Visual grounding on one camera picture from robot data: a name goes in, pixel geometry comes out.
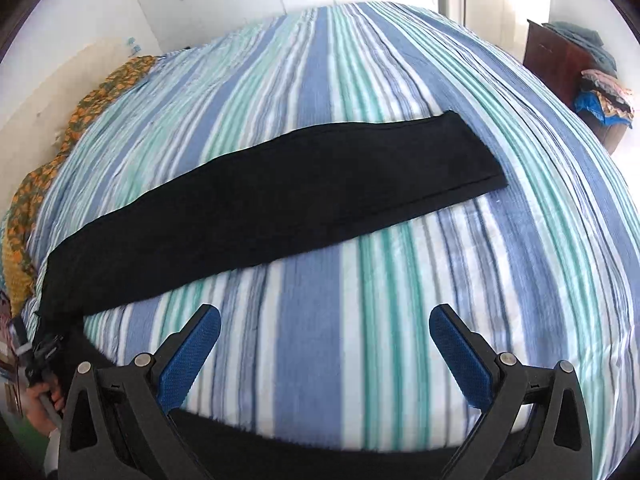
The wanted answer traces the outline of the person's left hand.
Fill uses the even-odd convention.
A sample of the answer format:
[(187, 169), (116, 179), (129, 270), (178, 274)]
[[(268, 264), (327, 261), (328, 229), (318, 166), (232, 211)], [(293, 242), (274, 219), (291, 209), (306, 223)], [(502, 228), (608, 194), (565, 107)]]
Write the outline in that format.
[(58, 383), (58, 378), (53, 376), (50, 382), (40, 382), (26, 389), (26, 417), (35, 430), (43, 436), (49, 437), (56, 429), (56, 426), (53, 420), (50, 419), (40, 396), (48, 398), (56, 412), (63, 411), (65, 399)]

